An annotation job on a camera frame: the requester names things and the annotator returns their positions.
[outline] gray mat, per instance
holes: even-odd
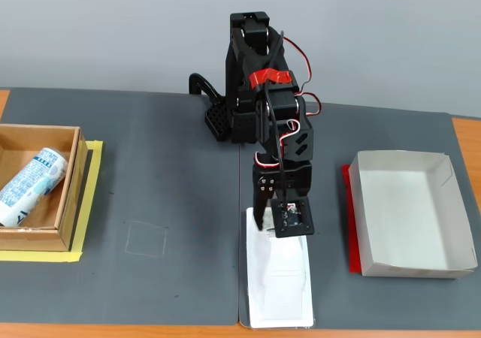
[[[238,146],[204,101],[14,89],[2,122],[79,125],[105,143],[79,263],[0,263],[0,321],[237,322]]]
[[[481,329],[481,269],[460,280],[371,278],[350,274],[346,188],[341,167],[360,150],[444,152],[451,158],[481,255],[481,220],[451,116],[325,104],[311,118],[315,147],[309,193],[315,235],[308,237],[316,328]],[[245,210],[252,203],[255,146],[240,151],[239,316],[249,326],[245,271]]]

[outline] open cardboard box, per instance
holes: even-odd
[[[67,174],[17,228],[0,227],[0,250],[68,251],[87,147],[79,127],[0,124],[0,189],[44,147],[61,152]]]
[[[363,276],[458,278],[477,267],[449,156],[359,152],[349,178]]]

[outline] blue and white can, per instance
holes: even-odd
[[[43,148],[1,191],[0,225],[18,227],[43,196],[65,178],[67,160]]]

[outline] white wall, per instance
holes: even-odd
[[[0,86],[187,92],[197,71],[223,92],[243,11],[304,49],[323,101],[481,116],[481,0],[0,0]]]

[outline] robotic arm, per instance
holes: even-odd
[[[205,122],[219,141],[259,141],[253,165],[254,218],[262,229],[271,203],[276,237],[314,233],[310,190],[313,129],[294,74],[283,57],[283,33],[269,26],[266,13],[231,15],[231,40],[225,59],[225,97],[199,74],[189,78],[189,93],[205,92],[212,106]]]

